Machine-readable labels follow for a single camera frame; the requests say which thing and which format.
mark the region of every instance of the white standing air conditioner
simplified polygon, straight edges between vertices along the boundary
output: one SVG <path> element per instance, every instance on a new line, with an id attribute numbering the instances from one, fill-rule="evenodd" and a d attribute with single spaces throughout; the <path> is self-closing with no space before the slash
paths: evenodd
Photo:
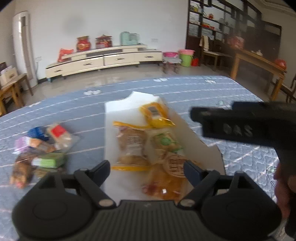
<path id="1" fill-rule="evenodd" d="M 28 11 L 20 12 L 13 17 L 13 44 L 18 73 L 27 73 L 31 87 L 37 85 Z"/>

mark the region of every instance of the circular brown label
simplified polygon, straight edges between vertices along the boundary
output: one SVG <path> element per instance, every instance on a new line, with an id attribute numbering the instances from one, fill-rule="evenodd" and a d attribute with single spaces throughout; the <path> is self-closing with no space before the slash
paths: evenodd
<path id="1" fill-rule="evenodd" d="M 170 153 L 163 162 L 163 168 L 172 176 L 185 178 L 183 165 L 186 160 L 184 156 Z"/>

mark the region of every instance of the pink bucket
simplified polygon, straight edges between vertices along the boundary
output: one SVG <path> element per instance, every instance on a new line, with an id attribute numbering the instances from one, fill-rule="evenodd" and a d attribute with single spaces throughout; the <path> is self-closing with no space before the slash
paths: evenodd
<path id="1" fill-rule="evenodd" d="M 178 53 L 177 52 L 164 52 L 163 56 L 164 57 L 169 57 L 169 58 L 174 58 L 177 57 Z"/>
<path id="2" fill-rule="evenodd" d="M 190 49 L 180 49 L 179 53 L 180 54 L 185 54 L 185 55 L 193 55 L 194 54 L 194 50 L 190 50 Z"/>

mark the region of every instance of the quilted pattern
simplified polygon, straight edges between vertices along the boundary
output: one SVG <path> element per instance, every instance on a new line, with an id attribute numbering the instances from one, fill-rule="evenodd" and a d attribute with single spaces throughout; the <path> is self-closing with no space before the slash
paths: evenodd
<path id="1" fill-rule="evenodd" d="M 100 90 L 99 94 L 84 95 L 85 90 L 81 90 L 49 98 L 0 118 L 0 240 L 17 239 L 11 210 L 38 181 L 34 178 L 24 190 L 8 185 L 16 158 L 12 154 L 14 141 L 30 128 L 61 122 L 80 137 L 68 153 L 68 172 L 92 168 L 104 157 L 104 103 L 125 98 L 132 91 L 164 98 L 207 145 L 218 145 L 228 175 L 246 172 L 275 200 L 272 174 L 278 157 L 273 148 L 203 138 L 200 124 L 189 118 L 191 106 L 229 108 L 233 101 L 261 101 L 235 81 L 223 76 L 170 77 L 105 85 Z"/>

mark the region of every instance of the blue snack package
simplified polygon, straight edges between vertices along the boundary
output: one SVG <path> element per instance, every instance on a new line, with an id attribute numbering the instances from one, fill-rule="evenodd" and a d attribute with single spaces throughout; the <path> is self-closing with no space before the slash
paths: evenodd
<path id="1" fill-rule="evenodd" d="M 32 128 L 28 131 L 27 136 L 31 137 L 31 138 L 37 138 L 43 141 L 48 141 L 49 140 L 49 136 L 45 134 L 45 128 L 38 126 L 35 128 Z"/>

